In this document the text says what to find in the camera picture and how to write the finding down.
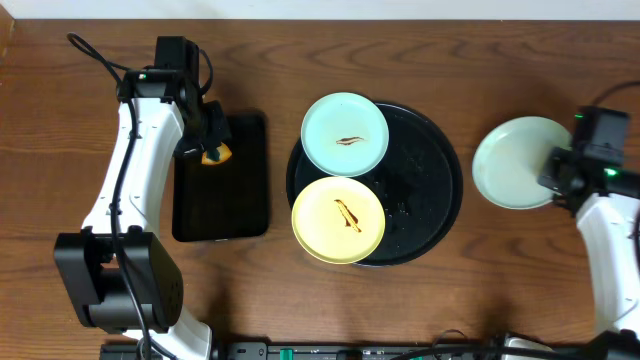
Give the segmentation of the yellow green scrub sponge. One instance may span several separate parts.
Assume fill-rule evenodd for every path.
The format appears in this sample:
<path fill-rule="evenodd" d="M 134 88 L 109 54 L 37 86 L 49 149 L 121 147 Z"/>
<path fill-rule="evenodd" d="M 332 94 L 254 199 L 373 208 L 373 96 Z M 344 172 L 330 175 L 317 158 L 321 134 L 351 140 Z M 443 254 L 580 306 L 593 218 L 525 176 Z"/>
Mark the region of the yellow green scrub sponge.
<path fill-rule="evenodd" d="M 230 148 L 222 142 L 218 147 L 211 151 L 205 151 L 201 157 L 201 163 L 206 166 L 215 166 L 229 160 L 232 156 Z"/>

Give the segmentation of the yellow plate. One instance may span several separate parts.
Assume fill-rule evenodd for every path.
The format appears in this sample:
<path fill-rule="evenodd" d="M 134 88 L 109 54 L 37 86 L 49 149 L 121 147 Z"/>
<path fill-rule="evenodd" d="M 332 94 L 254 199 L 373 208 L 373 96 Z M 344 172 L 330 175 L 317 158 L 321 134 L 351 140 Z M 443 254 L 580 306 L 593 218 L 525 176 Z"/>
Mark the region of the yellow plate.
<path fill-rule="evenodd" d="M 297 241 L 311 256 L 330 264 L 351 264 L 379 246 L 386 216 L 378 197 L 364 184 L 326 177 L 297 196 L 291 224 Z"/>

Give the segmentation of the pale green plate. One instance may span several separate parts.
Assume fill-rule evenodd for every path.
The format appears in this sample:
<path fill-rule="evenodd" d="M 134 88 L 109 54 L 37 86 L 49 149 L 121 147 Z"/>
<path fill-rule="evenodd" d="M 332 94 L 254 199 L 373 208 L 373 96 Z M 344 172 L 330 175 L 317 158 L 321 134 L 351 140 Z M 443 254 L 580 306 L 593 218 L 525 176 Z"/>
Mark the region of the pale green plate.
<path fill-rule="evenodd" d="M 571 134 L 544 117 L 524 116 L 492 130 L 479 144 L 472 162 L 478 191 L 491 203 L 512 210 L 549 204 L 553 191 L 537 182 L 551 151 L 567 149 Z"/>

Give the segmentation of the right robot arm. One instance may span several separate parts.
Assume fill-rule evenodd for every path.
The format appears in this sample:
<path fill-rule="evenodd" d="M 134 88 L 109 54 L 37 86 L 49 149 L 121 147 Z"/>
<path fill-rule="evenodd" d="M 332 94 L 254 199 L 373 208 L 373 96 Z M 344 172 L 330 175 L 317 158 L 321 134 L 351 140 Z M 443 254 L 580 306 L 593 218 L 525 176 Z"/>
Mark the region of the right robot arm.
<path fill-rule="evenodd" d="M 590 265 L 598 335 L 584 359 L 639 357 L 639 175 L 623 168 L 630 116 L 585 106 L 568 150 L 555 147 L 538 176 L 568 210 Z"/>

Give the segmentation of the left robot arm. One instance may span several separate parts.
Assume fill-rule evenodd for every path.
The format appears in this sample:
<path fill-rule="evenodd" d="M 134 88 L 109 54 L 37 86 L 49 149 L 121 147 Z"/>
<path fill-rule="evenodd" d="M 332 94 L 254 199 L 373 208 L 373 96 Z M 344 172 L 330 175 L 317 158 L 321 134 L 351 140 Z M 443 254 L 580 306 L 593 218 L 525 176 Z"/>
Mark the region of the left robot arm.
<path fill-rule="evenodd" d="M 54 261 L 79 322 L 135 340 L 136 359 L 216 359 L 213 330 L 185 308 L 181 272 L 159 240 L 172 160 L 221 163 L 228 122 L 204 102 L 208 56 L 182 36 L 160 36 L 154 62 L 131 69 L 70 32 L 68 41 L 116 83 L 118 133 L 100 193 L 81 228 L 61 233 Z"/>

